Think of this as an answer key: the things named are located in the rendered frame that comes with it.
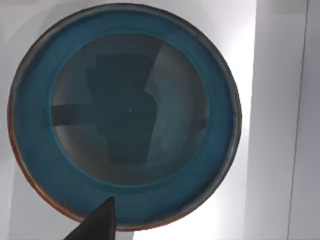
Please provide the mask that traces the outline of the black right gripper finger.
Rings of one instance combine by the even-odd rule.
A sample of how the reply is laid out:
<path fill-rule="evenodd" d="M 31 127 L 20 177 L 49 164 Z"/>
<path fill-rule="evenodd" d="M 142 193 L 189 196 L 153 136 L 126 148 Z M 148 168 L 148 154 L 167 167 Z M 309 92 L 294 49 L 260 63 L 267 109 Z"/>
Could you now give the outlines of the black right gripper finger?
<path fill-rule="evenodd" d="M 63 240 L 115 240 L 115 198 L 109 197 Z"/>

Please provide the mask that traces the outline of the blue round plate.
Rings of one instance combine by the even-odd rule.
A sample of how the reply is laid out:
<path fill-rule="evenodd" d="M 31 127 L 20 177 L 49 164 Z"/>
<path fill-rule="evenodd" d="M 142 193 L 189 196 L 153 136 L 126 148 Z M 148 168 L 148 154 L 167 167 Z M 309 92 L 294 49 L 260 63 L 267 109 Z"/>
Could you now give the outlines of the blue round plate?
<path fill-rule="evenodd" d="M 216 46 L 153 6 L 70 14 L 29 48 L 7 105 L 23 175 L 82 221 L 115 199 L 120 231 L 174 222 L 226 177 L 241 137 L 238 88 Z"/>

